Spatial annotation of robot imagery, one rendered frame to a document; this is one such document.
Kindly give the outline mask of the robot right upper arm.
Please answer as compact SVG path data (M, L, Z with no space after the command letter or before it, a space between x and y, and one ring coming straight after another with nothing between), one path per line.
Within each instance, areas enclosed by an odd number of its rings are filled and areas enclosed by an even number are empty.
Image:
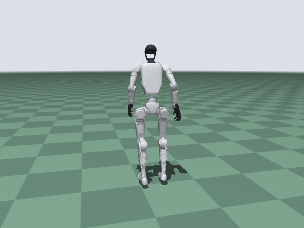
M162 65L162 68L163 68L162 73L166 75L168 81L170 82L170 84L168 84L169 85L169 89L170 90L177 89L178 86L177 86L177 83L176 83L176 81L174 79L174 76L173 76L173 74L171 72L170 66L168 66L168 65Z

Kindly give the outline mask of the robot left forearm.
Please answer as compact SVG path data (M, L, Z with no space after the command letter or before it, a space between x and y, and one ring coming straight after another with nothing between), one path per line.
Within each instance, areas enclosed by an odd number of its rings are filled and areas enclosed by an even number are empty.
M133 104L133 106L134 106L134 95L135 95L135 92L128 91L128 101L129 101L129 104Z

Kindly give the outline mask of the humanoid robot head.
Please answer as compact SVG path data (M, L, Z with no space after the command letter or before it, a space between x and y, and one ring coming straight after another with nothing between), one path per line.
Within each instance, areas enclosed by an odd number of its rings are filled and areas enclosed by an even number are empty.
M154 61L155 59L155 56L156 56L156 46L155 45L147 45L146 48L145 48L145 57L147 59L147 63L156 63ZM154 58L147 58L147 55L146 54L154 54Z

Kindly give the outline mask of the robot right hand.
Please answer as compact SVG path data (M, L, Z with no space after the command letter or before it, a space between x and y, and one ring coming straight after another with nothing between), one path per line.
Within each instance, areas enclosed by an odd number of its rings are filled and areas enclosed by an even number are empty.
M173 107L173 108L174 108L174 107ZM177 118L176 121L180 121L180 119L181 119L181 113L180 113L178 104L175 105L173 115L174 115L175 113L176 113L176 117L175 117L174 119Z

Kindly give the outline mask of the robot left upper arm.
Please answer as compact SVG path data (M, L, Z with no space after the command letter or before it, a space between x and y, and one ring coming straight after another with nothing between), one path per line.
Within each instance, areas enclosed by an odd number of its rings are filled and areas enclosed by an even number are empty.
M130 77L130 85L128 88L128 91L130 92L135 92L136 91L136 87L135 83L137 81L137 77L138 77L138 73L141 71L141 65L135 65L132 69L132 73L131 73L131 77Z

